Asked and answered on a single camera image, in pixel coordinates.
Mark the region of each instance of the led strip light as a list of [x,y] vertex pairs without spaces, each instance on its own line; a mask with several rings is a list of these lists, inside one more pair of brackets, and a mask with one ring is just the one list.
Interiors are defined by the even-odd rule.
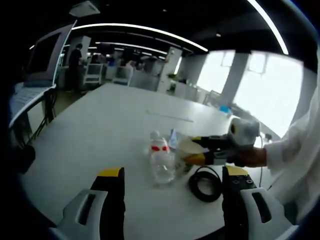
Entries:
[[255,10],[257,10],[257,12],[261,15],[261,17],[266,22],[266,24],[268,24],[268,26],[271,29],[271,31],[273,32],[276,40],[278,41],[278,43],[282,49],[283,54],[288,55],[289,52],[288,52],[287,46],[286,46],[282,36],[280,35],[280,32],[278,31],[276,25],[271,20],[271,18],[268,16],[266,11],[259,5],[259,3],[257,3],[256,0],[247,0],[247,1],[255,8]]
[[206,49],[205,47],[200,46],[199,44],[197,44],[197,43],[195,43],[193,41],[185,39],[184,37],[175,35],[173,33],[167,32],[167,31],[163,31],[163,30],[159,30],[159,29],[156,29],[156,28],[148,27],[148,26],[140,26],[140,25],[134,25],[134,24],[127,24],[127,23],[95,23],[95,24],[76,26],[76,27],[73,27],[72,30],[91,28],[91,27],[105,27],[105,26],[128,27],[128,28],[136,28],[136,29],[144,29],[144,30],[148,30],[148,31],[153,31],[153,32],[156,32],[156,33],[160,33],[160,34],[164,34],[164,35],[170,36],[172,38],[179,39],[179,40],[184,41],[184,42],[186,42],[188,44],[191,44],[191,45],[193,45],[193,46],[195,46],[195,47],[197,47],[197,48],[199,48],[199,49],[201,49],[201,50],[203,50],[205,52],[208,52],[208,49]]

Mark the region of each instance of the person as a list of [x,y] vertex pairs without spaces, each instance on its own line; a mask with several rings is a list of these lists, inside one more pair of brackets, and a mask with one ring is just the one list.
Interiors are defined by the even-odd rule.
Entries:
[[75,49],[71,52],[69,57],[69,69],[66,81],[66,90],[75,91],[78,88],[79,80],[81,77],[80,61],[82,58],[81,49],[82,44],[79,43],[75,46]]
[[277,176],[269,192],[285,210],[286,206],[295,206],[297,222],[320,196],[320,48],[317,58],[317,87],[308,112],[289,127],[281,140],[239,154],[247,167],[267,166]]
[[90,64],[99,64],[98,55],[93,55]]

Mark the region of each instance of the coiled black cable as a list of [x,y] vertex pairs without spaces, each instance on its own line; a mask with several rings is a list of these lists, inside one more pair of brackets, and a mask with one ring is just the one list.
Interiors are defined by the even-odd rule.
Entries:
[[[208,171],[199,171],[200,169],[204,169],[204,168],[210,169],[211,171],[214,172],[214,174]],[[198,186],[198,183],[201,179],[207,179],[210,181],[211,183],[210,185],[212,186],[212,192],[213,192],[212,194],[209,195],[201,192]],[[206,203],[211,203],[216,201],[222,193],[222,183],[219,178],[219,175],[215,170],[213,170],[209,166],[199,167],[195,171],[195,173],[189,178],[188,185],[193,195],[195,195],[198,199]]]

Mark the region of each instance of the computer monitor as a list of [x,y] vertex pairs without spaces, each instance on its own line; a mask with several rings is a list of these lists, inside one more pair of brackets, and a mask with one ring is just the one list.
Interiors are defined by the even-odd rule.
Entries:
[[36,41],[24,86],[50,87],[54,84],[60,54],[75,23],[52,31]]

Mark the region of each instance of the white cloth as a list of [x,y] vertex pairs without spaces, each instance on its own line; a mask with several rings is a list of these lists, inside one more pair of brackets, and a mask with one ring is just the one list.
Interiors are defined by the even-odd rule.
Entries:
[[269,192],[282,203],[295,201],[300,221],[320,195],[320,48],[317,87],[308,112],[280,141],[265,146],[267,166],[278,178]]

